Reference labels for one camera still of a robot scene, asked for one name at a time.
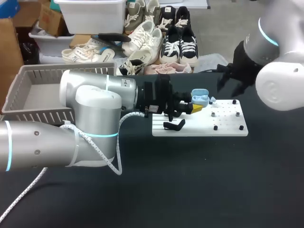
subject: white plastic bin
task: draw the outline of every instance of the white plastic bin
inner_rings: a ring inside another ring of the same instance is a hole
[[[122,33],[125,0],[54,0],[72,34]]]
[[[41,54],[44,56],[61,56],[61,51],[70,48],[70,43],[74,36],[71,37],[54,37],[37,35],[38,30],[33,29],[28,36],[33,38],[37,43]]]

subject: plastic bag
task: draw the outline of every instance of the plastic bag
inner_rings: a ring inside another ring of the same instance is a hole
[[[22,43],[19,44],[24,65],[39,64],[39,48],[37,44]]]

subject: sneaker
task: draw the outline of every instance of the sneaker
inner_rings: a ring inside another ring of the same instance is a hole
[[[150,0],[144,12],[144,21],[151,20],[155,25],[159,25],[161,7],[158,0]]]
[[[95,63],[102,62],[97,50],[75,47],[75,49],[65,49],[61,52],[62,59],[66,63]]]
[[[152,33],[155,28],[154,22],[147,20],[140,24],[133,33],[129,35],[131,38],[130,42],[123,43],[122,48],[124,49],[124,54],[130,56],[133,52],[139,50],[144,41],[146,33]]]
[[[186,26],[191,27],[190,12],[188,11],[187,7],[181,6],[177,11],[175,26],[180,29],[183,29]]]
[[[85,44],[77,44],[75,45],[75,48],[83,48],[83,49],[93,49],[96,51],[99,51],[102,47],[104,46],[104,44],[102,42],[99,42],[98,40],[92,39],[90,38]]]
[[[136,0],[127,4],[127,19],[124,20],[124,32],[132,33],[142,22],[146,3],[144,0]]]
[[[179,30],[175,26],[171,26],[162,42],[160,52],[161,63],[178,63],[180,56],[180,36]]]
[[[141,50],[148,49],[151,51],[152,59],[148,64],[154,63],[162,47],[162,31],[156,28],[151,34],[146,33],[146,39]]]
[[[151,60],[150,50],[135,51],[117,70],[117,76],[136,75]]]
[[[178,63],[165,63],[161,65],[150,65],[144,68],[145,75],[156,74],[189,74],[192,69],[187,63],[185,65]]]
[[[157,26],[161,29],[162,34],[165,35],[168,28],[175,23],[175,8],[166,6],[161,8],[160,24]]]
[[[190,27],[185,27],[180,37],[180,63],[195,67],[199,62],[198,44]]]

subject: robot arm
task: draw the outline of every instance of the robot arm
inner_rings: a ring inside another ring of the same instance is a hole
[[[190,93],[175,93],[168,75],[159,75],[154,84],[145,82],[137,86],[131,78],[67,70],[59,91],[61,104],[75,112],[77,129],[94,142],[109,162],[116,154],[121,111],[131,112],[136,108],[146,117],[149,113],[164,112],[171,121],[182,112],[191,114],[202,109],[191,103]],[[95,146],[78,136],[78,132],[40,122],[0,122],[2,171],[105,165]]]
[[[257,94],[269,107],[285,111],[304,106],[304,2],[274,0],[234,53],[218,90],[230,79],[241,83],[232,96],[256,84]]]

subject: yellow object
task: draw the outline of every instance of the yellow object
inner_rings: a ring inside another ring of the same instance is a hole
[[[202,106],[202,105],[193,104],[193,109],[192,109],[191,114],[201,111],[203,109],[203,107],[204,106]]]

